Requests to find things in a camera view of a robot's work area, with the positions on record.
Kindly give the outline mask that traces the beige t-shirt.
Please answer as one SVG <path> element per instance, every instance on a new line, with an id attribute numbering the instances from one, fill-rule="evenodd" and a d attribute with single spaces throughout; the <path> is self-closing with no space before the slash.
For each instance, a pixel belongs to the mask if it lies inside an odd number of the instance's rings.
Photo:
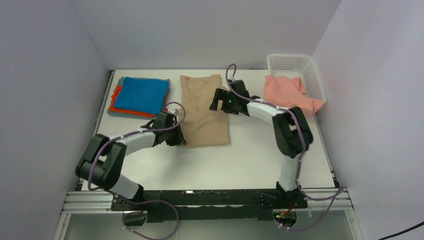
<path id="1" fill-rule="evenodd" d="M 223 90 L 219 74 L 206 77 L 180 76 L 181 104 L 186 111 L 181 123 L 186 149 L 223 146 L 230 143 L 229 115 L 210 110 L 216 89 Z"/>

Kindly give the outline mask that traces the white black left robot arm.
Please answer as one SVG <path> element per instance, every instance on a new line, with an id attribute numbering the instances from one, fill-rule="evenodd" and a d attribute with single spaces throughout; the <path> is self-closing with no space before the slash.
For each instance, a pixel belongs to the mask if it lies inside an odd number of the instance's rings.
<path id="1" fill-rule="evenodd" d="M 133 132 L 115 137 L 94 135 L 76 165 L 75 174 L 90 185 L 124 198 L 129 209 L 137 210 L 145 200 L 144 187 L 122 174 L 125 157 L 162 143 L 170 147 L 186 144 L 177 116 L 168 111 L 161 111 Z"/>

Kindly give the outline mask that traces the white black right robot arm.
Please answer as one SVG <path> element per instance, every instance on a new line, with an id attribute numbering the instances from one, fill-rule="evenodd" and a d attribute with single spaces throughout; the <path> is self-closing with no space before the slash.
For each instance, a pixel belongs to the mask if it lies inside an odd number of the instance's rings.
<path id="1" fill-rule="evenodd" d="M 295 201 L 292 190 L 300 185 L 302 157 L 314 141 L 308 121 L 297 106 L 279 107 L 258 96 L 249 96 L 241 79 L 227 83 L 229 90 L 215 90 L 209 109 L 216 111 L 221 101 L 220 109 L 224 113 L 255 117 L 273 126 L 277 148 L 285 156 L 278 180 L 282 190 L 275 194 L 275 200 L 280 207 L 287 208 Z"/>

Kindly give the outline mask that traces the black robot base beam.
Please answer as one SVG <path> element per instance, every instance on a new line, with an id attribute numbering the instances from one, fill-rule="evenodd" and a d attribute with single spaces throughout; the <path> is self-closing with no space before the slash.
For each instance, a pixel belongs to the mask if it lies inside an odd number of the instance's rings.
<path id="1" fill-rule="evenodd" d="M 130 203 L 114 196 L 110 209 L 114 212 L 142 212 L 147 223 L 163 223 L 180 219 L 271 221 L 271 213 L 306 209 L 306 198 L 298 191 L 281 187 L 262 189 L 218 190 L 146 190 L 143 198 Z"/>

